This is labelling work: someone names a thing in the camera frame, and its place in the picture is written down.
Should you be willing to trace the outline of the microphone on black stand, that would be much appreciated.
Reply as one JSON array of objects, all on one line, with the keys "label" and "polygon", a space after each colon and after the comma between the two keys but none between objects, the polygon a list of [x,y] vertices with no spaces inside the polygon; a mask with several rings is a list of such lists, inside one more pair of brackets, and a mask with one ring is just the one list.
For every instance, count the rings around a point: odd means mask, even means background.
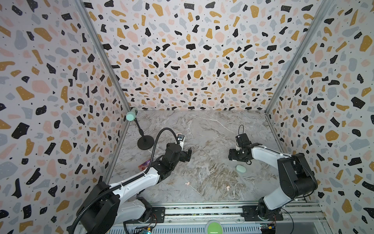
[{"label": "microphone on black stand", "polygon": [[137,120],[137,114],[138,110],[136,107],[133,107],[127,114],[126,114],[126,120],[129,122],[134,122],[135,125],[138,128],[138,132],[141,135],[137,142],[137,146],[140,150],[149,150],[153,147],[154,145],[154,138],[149,135],[144,135],[144,131],[139,125],[139,122]]}]

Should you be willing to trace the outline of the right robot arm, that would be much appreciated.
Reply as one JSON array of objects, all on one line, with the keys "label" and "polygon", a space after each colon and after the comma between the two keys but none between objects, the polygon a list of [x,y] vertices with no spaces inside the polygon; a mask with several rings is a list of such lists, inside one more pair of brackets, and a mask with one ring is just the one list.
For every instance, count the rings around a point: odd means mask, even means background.
[{"label": "right robot arm", "polygon": [[230,149],[230,161],[251,163],[262,161],[278,170],[280,185],[269,195],[261,198],[257,206],[258,216],[265,218],[268,213],[279,211],[282,206],[299,197],[307,197],[318,188],[317,180],[304,154],[284,154],[260,143],[253,143],[247,134],[235,138],[235,149]]}]

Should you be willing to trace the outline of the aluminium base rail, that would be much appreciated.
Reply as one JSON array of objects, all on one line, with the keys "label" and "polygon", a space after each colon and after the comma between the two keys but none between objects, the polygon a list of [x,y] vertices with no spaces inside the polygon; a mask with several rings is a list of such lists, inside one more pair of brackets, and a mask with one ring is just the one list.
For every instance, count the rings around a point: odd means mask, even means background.
[{"label": "aluminium base rail", "polygon": [[151,203],[146,222],[129,220],[114,224],[107,234],[205,234],[209,221],[218,221],[224,234],[330,234],[316,203],[291,202],[272,218],[261,220],[256,204],[249,202]]}]

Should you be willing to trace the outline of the mint green charging case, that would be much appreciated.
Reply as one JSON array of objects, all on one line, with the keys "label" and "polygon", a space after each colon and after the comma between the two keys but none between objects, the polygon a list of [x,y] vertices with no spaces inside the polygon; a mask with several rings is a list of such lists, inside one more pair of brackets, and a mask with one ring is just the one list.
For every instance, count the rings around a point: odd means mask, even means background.
[{"label": "mint green charging case", "polygon": [[237,165],[236,166],[236,171],[243,174],[243,173],[246,172],[246,168],[242,165]]}]

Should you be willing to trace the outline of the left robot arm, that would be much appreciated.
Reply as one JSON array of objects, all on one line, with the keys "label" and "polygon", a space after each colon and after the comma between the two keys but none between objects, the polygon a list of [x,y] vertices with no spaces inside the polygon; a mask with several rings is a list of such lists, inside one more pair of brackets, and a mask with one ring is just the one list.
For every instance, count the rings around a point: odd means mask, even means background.
[{"label": "left robot arm", "polygon": [[105,234],[118,222],[146,222],[151,216],[152,206],[142,197],[133,201],[129,199],[164,181],[179,162],[189,162],[191,156],[191,148],[183,151],[179,144],[168,143],[165,154],[150,164],[149,169],[110,185],[99,182],[81,204],[68,232],[73,234],[79,223],[89,234]]}]

